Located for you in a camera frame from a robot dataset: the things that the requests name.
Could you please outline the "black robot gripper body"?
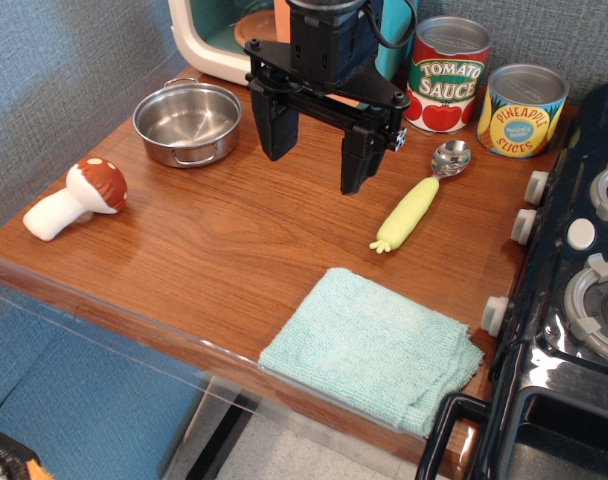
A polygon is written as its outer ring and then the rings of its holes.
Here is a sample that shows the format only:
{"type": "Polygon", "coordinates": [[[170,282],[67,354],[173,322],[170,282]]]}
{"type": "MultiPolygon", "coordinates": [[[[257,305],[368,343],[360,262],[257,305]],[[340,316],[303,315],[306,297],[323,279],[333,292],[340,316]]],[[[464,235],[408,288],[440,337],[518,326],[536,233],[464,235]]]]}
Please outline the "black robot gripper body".
{"type": "Polygon", "coordinates": [[[398,16],[382,1],[291,1],[288,9],[287,41],[251,39],[244,46],[263,149],[290,151],[307,115],[342,130],[345,152],[398,150],[410,101],[377,58],[407,52],[410,2],[398,16]]]}

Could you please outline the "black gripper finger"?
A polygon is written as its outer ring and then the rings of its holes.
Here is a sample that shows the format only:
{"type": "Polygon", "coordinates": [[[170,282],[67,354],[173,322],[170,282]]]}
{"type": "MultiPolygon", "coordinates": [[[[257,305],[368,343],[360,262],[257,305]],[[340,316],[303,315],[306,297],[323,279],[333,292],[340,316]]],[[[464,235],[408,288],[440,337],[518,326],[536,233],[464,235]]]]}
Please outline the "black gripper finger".
{"type": "Polygon", "coordinates": [[[342,141],[341,192],[353,195],[374,176],[380,166],[386,145],[375,132],[355,125],[345,132],[342,141]]]}
{"type": "Polygon", "coordinates": [[[252,112],[265,155],[276,161],[297,143],[299,112],[289,105],[289,94],[269,89],[253,79],[249,84],[252,112]]]}

